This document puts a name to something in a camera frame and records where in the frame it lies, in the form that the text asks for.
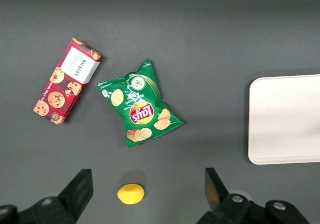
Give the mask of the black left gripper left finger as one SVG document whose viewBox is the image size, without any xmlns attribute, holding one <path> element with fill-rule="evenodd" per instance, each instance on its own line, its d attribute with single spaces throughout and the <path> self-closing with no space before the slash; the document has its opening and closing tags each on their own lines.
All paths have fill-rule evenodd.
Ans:
<svg viewBox="0 0 320 224">
<path fill-rule="evenodd" d="M 75 224 L 91 197 L 93 178 L 90 169 L 82 169 L 57 195 L 47 196 L 19 212 L 14 205 L 0 207 L 2 224 Z"/>
</svg>

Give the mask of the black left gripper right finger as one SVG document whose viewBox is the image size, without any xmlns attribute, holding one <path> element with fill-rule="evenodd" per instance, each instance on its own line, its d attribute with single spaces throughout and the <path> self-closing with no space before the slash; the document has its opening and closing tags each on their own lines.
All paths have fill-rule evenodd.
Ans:
<svg viewBox="0 0 320 224">
<path fill-rule="evenodd" d="M 308 224 L 291 203 L 270 200 L 261 207 L 241 194 L 231 194 L 215 168 L 205 169 L 205 195 L 210 206 L 199 224 Z"/>
</svg>

